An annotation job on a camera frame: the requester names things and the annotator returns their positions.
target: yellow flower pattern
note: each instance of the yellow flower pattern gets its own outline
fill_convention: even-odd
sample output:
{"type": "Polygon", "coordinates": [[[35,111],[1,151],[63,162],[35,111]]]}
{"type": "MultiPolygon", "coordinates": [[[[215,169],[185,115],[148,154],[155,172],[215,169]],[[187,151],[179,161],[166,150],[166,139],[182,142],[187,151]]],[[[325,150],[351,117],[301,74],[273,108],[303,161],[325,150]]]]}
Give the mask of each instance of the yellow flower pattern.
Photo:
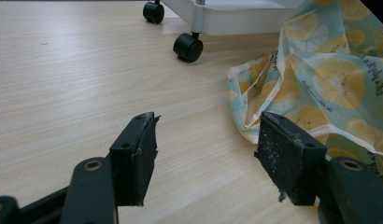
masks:
{"type": "Polygon", "coordinates": [[[383,52],[383,29],[378,29],[373,32],[375,36],[375,52],[383,52]]]}
{"type": "MultiPolygon", "coordinates": [[[[305,131],[330,123],[325,113],[317,105],[301,105],[285,117],[305,131]]],[[[321,143],[325,143],[326,138],[325,134],[317,139],[321,143]]]]}
{"type": "Polygon", "coordinates": [[[346,123],[346,131],[370,145],[375,143],[375,135],[364,119],[349,119],[346,123]]]}
{"type": "Polygon", "coordinates": [[[329,59],[316,68],[314,84],[322,97],[345,108],[356,108],[366,93],[364,72],[353,62],[329,59]]]}
{"type": "Polygon", "coordinates": [[[341,0],[344,18],[348,21],[361,21],[371,12],[359,0],[341,0]]]}
{"type": "Polygon", "coordinates": [[[318,27],[319,17],[316,13],[311,12],[296,17],[285,23],[286,35],[294,40],[306,40],[318,27]]]}
{"type": "Polygon", "coordinates": [[[252,83],[258,80],[259,75],[266,68],[267,64],[268,64],[268,57],[265,60],[262,60],[261,62],[253,64],[248,69],[249,75],[252,78],[252,83]]]}
{"type": "Polygon", "coordinates": [[[348,41],[345,35],[335,36],[323,44],[321,44],[316,52],[320,53],[336,53],[336,52],[347,52],[349,53],[348,41]]]}
{"type": "Polygon", "coordinates": [[[371,126],[372,132],[375,136],[375,148],[383,152],[383,129],[371,126]]]}
{"type": "Polygon", "coordinates": [[[349,43],[354,46],[360,46],[366,38],[366,34],[362,29],[355,28],[346,31],[346,37],[349,43]]]}
{"type": "Polygon", "coordinates": [[[241,94],[243,94],[244,92],[248,90],[250,85],[246,81],[240,81],[238,82],[238,87],[240,88],[241,94]]]}
{"type": "Polygon", "coordinates": [[[289,98],[294,98],[299,95],[299,85],[296,75],[291,69],[291,65],[287,63],[287,67],[284,72],[284,82],[282,83],[282,88],[277,93],[274,98],[274,102],[284,101],[289,98]]]}
{"type": "Polygon", "coordinates": [[[227,98],[229,101],[233,100],[237,96],[237,93],[235,91],[227,91],[227,98]]]}

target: wooden floor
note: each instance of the wooden floor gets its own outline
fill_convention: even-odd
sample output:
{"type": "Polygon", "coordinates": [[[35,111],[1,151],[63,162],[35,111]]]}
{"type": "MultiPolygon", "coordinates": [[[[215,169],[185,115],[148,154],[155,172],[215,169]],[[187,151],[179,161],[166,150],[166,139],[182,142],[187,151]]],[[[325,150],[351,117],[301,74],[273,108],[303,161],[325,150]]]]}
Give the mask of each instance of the wooden floor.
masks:
{"type": "Polygon", "coordinates": [[[154,111],[159,154],[144,207],[121,223],[318,223],[278,202],[256,146],[227,103],[230,67],[277,47],[278,34],[206,36],[196,63],[172,46],[190,27],[144,2],[0,2],[0,195],[25,206],[105,156],[130,119],[154,111]]]}

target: caster wheel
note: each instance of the caster wheel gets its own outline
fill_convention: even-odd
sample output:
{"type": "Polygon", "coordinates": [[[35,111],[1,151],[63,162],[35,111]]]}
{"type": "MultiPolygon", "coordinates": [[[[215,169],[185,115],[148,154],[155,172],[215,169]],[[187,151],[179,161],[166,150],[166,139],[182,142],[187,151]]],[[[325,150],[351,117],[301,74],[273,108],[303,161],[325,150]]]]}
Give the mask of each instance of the caster wheel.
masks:
{"type": "Polygon", "coordinates": [[[162,22],[164,18],[164,7],[152,2],[147,2],[143,7],[143,16],[146,20],[158,24],[162,22]]]}
{"type": "Polygon", "coordinates": [[[191,35],[180,35],[174,44],[174,52],[188,63],[194,63],[203,52],[203,42],[191,35]]]}

